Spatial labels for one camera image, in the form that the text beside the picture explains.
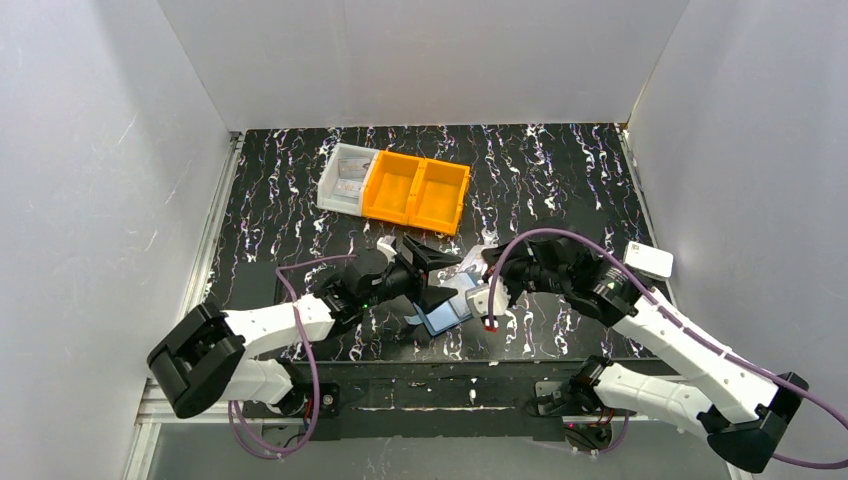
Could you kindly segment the blue card holder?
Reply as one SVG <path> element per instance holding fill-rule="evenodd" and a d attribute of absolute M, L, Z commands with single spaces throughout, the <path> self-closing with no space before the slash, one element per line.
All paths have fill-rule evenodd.
<path fill-rule="evenodd" d="M 423 325 L 431 337 L 446 332 L 471 318 L 472 314 L 465 294 L 478 286 L 479 282 L 480 275 L 474 272 L 461 272 L 446 279 L 440 287 L 455 289 L 457 293 L 453 297 L 428 314 L 423 314 L 416 305 L 413 305 L 416 314 L 404 316 L 404 320 L 411 326 Z"/>

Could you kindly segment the credit card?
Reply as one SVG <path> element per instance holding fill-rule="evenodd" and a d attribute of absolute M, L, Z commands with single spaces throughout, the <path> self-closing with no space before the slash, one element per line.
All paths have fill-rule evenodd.
<path fill-rule="evenodd" d="M 340 179 L 363 180 L 367 176 L 372 157 L 342 157 L 338 162 Z"/>
<path fill-rule="evenodd" d="M 488 269 L 488 264 L 484 260 L 482 252 L 487 248 L 486 245 L 475 245 L 472 247 L 463 260 L 457 267 L 459 273 L 470 275 L 474 279 L 481 279 L 483 274 Z"/>
<path fill-rule="evenodd" d="M 333 195 L 348 198 L 350 201 L 358 201 L 361 191 L 362 184 L 360 182 L 348 182 L 340 179 L 333 188 Z"/>

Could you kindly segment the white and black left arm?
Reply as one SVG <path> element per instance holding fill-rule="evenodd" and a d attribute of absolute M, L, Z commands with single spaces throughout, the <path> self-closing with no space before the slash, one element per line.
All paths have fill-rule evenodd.
<path fill-rule="evenodd" d="M 431 284 L 431 273 L 461 263 L 409 236 L 384 236 L 374 247 L 345 256 L 311 293 L 250 310 L 196 305 L 151 350 L 146 363 L 180 419 L 219 401 L 255 401 L 281 409 L 299 387 L 293 368 L 263 354 L 321 342 L 359 324 L 372 307 L 398 297 L 430 313 L 457 296 Z"/>

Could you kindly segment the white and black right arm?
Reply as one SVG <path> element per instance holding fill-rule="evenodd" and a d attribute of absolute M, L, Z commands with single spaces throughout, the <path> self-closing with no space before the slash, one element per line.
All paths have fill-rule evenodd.
<path fill-rule="evenodd" d="M 769 379 L 734 362 L 730 348 L 677 312 L 644 278 L 592 241 L 542 228 L 487 248 L 484 279 L 495 297 L 482 314 L 499 315 L 523 293 L 564 297 L 580 315 L 636 340 L 685 378 L 679 384 L 591 356 L 567 382 L 540 396 L 539 413 L 583 408 L 637 412 L 695 435 L 725 462 L 761 473 L 801 404 L 808 383 L 789 372 Z"/>

